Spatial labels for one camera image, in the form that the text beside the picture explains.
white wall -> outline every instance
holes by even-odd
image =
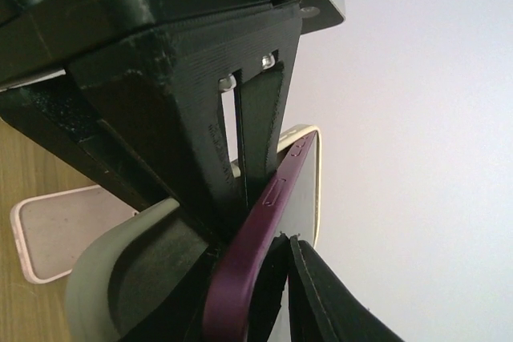
[[[513,0],[346,0],[285,128],[324,134],[318,250],[407,341],[513,341]]]

wood grain surface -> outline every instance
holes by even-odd
[[[32,196],[93,183],[0,120],[0,342],[67,342],[67,278],[28,283],[10,226],[10,209]]]

wooden table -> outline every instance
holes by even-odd
[[[67,279],[29,284],[10,226],[10,209],[37,195],[93,183],[0,120],[0,341],[67,342]]]

purple phone case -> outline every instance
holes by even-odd
[[[317,133],[298,139],[249,213],[212,277],[203,315],[205,342],[243,342],[255,282]]]

wooden floor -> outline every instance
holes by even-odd
[[[0,120],[0,342],[67,342],[67,279],[29,284],[23,278],[10,226],[20,200],[90,186],[85,176]]]

